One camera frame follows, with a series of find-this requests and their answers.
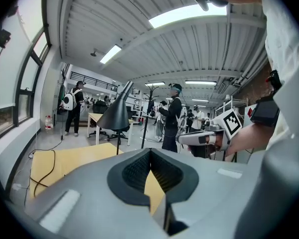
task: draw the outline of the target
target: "corrugated metal ceiling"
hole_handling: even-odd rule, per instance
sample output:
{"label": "corrugated metal ceiling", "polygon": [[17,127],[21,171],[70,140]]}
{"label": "corrugated metal ceiling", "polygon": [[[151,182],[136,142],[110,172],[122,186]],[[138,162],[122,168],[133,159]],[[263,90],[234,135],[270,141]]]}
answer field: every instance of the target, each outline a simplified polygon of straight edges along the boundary
{"label": "corrugated metal ceiling", "polygon": [[[216,106],[227,94],[217,90],[249,68],[266,63],[266,20],[257,4],[234,5],[228,16],[200,17],[153,29],[149,19],[194,0],[64,0],[61,52],[68,62],[139,89],[147,82],[180,83],[189,104],[210,99]],[[115,44],[122,47],[106,65],[99,61]],[[90,56],[96,51],[97,57]],[[186,79],[215,80],[216,87],[189,86]],[[168,96],[168,87],[157,89]]]}

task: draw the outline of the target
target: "fluorescent light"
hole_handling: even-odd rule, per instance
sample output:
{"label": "fluorescent light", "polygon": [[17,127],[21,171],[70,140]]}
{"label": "fluorescent light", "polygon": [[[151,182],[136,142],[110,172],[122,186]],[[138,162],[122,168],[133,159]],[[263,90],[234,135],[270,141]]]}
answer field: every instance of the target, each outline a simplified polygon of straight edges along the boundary
{"label": "fluorescent light", "polygon": [[154,18],[151,18],[149,22],[154,28],[157,28],[186,18],[227,15],[226,7],[217,7],[211,3],[209,3],[208,6],[208,11],[204,11],[198,4],[184,6],[175,10],[170,10]]}
{"label": "fluorescent light", "polygon": [[105,56],[101,59],[101,63],[105,64],[108,62],[116,53],[118,53],[121,50],[121,48],[117,45],[114,45],[112,49],[108,53],[105,54]]}
{"label": "fluorescent light", "polygon": [[216,85],[214,81],[185,81],[186,84],[204,84],[204,85]]}
{"label": "fluorescent light", "polygon": [[161,86],[165,85],[165,82],[154,82],[154,83],[146,83],[145,86]]}
{"label": "fluorescent light", "polygon": [[209,102],[208,100],[202,100],[202,99],[192,99],[193,101],[199,101],[199,102]]}

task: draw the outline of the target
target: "yellow tabletop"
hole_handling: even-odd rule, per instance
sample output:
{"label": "yellow tabletop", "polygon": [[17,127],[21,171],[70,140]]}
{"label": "yellow tabletop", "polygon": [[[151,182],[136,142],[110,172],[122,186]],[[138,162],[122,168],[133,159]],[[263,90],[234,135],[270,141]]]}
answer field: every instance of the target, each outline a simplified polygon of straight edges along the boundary
{"label": "yellow tabletop", "polygon": [[[55,151],[55,166],[53,172],[44,178],[41,183],[50,186],[75,168],[104,158],[116,155],[116,147],[111,143],[103,143],[75,149],[65,149]],[[36,151],[33,156],[31,178],[39,181],[43,176],[48,174],[53,167],[53,151]],[[30,181],[30,197],[34,197],[34,188],[36,183]],[[37,196],[46,187],[38,185],[35,191]],[[156,178],[149,173],[145,185],[145,194],[150,197],[150,213],[153,214],[159,206],[164,192],[161,189]]]}
{"label": "yellow tabletop", "polygon": [[89,115],[91,116],[92,120],[94,120],[95,122],[97,122],[103,114],[89,113]]}

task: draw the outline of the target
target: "white shirt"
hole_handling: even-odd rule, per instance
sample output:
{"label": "white shirt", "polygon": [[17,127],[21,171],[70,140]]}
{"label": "white shirt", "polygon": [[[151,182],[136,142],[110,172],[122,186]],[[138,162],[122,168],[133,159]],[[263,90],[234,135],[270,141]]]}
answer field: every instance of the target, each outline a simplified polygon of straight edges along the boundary
{"label": "white shirt", "polygon": [[[285,84],[299,68],[299,31],[283,4],[276,0],[262,0],[262,5],[267,16],[266,51],[269,62],[272,69],[277,70],[281,83]],[[288,135],[289,127],[280,112],[267,149]]]}
{"label": "white shirt", "polygon": [[[197,117],[199,119],[205,118],[205,114],[202,111],[199,111],[199,112],[193,111],[193,115],[194,115],[194,117]],[[201,124],[202,124],[202,121],[194,119],[193,124],[191,125],[191,127],[194,128],[194,129],[201,129]]]}
{"label": "white shirt", "polygon": [[210,117],[206,116],[205,117],[205,124],[207,123],[208,120],[210,121]]}

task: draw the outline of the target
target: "black lamp shade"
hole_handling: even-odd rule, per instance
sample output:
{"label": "black lamp shade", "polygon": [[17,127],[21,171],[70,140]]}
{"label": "black lamp shade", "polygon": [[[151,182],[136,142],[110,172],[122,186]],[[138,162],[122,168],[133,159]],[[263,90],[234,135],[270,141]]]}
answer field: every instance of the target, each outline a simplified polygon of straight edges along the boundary
{"label": "black lamp shade", "polygon": [[111,130],[124,129],[129,126],[129,117],[125,101],[129,96],[132,86],[133,82],[127,82],[119,97],[101,116],[97,122],[97,126]]}

